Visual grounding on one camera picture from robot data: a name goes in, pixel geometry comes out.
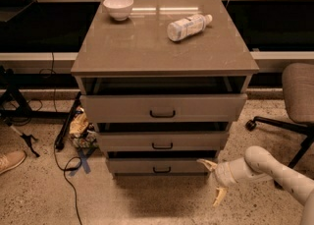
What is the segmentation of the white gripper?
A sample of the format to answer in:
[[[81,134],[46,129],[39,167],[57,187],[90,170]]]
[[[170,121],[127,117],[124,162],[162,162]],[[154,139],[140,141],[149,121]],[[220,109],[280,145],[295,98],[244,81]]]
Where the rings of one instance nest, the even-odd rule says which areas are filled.
[[[217,164],[207,159],[197,159],[197,162],[203,164],[209,172],[215,171],[217,182],[220,186],[223,186],[216,188],[216,196],[213,201],[213,206],[216,207],[222,202],[228,192],[228,189],[224,187],[228,187],[236,183],[230,164],[228,162]]]

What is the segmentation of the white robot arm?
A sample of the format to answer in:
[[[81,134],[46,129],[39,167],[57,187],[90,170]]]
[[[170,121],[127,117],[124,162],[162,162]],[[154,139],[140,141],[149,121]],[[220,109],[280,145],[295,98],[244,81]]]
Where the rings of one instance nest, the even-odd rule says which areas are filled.
[[[213,206],[221,203],[231,185],[274,180],[303,206],[300,225],[314,225],[314,181],[279,162],[265,148],[250,146],[243,157],[232,161],[197,159],[197,162],[213,173],[218,183]]]

